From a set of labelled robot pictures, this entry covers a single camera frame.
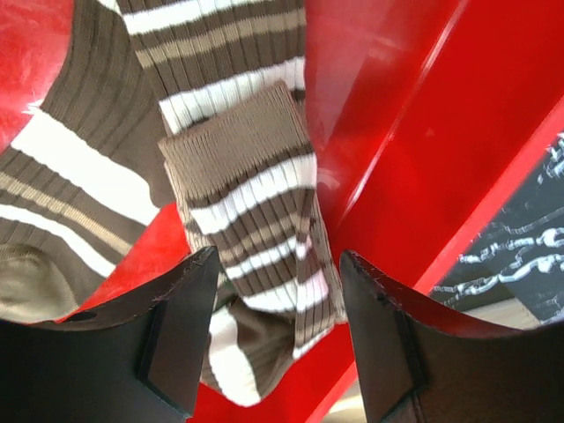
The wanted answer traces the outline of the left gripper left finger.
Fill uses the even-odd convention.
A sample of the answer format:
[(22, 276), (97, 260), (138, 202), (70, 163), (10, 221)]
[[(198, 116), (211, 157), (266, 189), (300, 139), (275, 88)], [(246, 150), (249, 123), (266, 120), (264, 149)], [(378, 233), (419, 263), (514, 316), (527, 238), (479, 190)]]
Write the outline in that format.
[(2, 322), (2, 421), (190, 419), (218, 274), (205, 248), (63, 323)]

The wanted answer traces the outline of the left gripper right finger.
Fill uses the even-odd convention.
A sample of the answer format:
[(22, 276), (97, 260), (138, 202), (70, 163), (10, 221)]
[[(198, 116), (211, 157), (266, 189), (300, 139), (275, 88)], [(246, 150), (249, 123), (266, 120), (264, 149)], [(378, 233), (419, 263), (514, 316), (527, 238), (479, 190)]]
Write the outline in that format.
[(562, 421), (562, 323), (517, 330), (465, 315), (351, 250), (340, 271), (368, 421)]

